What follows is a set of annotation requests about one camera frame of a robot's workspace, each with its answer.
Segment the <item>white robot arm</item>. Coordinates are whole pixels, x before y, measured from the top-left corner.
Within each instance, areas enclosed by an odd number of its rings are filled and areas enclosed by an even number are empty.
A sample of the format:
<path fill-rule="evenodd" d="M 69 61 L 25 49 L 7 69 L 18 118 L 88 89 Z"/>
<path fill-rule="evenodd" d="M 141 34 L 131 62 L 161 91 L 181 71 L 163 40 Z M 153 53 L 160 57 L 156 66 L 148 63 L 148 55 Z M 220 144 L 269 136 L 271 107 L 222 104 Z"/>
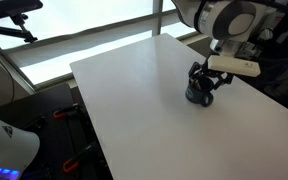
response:
<path fill-rule="evenodd" d="M 230 84 L 234 75 L 257 77 L 257 62 L 238 57 L 242 47 L 256 31 L 269 8 L 288 15 L 288 6 L 277 0 L 171 0 L 180 21 L 210 37 L 213 55 L 204 64 L 194 63 L 189 70 L 193 90 L 216 90 Z"/>

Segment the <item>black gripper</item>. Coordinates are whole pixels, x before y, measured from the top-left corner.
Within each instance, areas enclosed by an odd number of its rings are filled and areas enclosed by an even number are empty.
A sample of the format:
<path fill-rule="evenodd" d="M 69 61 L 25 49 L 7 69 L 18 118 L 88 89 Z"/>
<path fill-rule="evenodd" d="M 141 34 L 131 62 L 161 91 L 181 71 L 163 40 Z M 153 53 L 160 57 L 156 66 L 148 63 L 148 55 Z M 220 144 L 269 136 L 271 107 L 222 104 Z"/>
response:
<path fill-rule="evenodd" d="M 203 73 L 211 78 L 217 78 L 218 81 L 214 84 L 213 89 L 217 90 L 224 84 L 231 84 L 234 74 L 229 67 L 232 59 L 219 55 L 210 55 L 203 65 L 194 62 L 188 72 L 190 81 L 197 81 L 203 76 Z"/>

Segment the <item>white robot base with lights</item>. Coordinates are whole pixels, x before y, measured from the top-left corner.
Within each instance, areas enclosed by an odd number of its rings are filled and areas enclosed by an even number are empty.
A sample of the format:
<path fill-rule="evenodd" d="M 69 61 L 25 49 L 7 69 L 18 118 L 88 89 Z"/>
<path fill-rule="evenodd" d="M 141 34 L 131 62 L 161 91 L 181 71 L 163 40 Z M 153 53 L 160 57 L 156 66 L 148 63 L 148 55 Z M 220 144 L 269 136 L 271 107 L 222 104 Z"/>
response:
<path fill-rule="evenodd" d="M 0 180 L 19 180 L 36 157 L 39 137 L 0 120 Z"/>

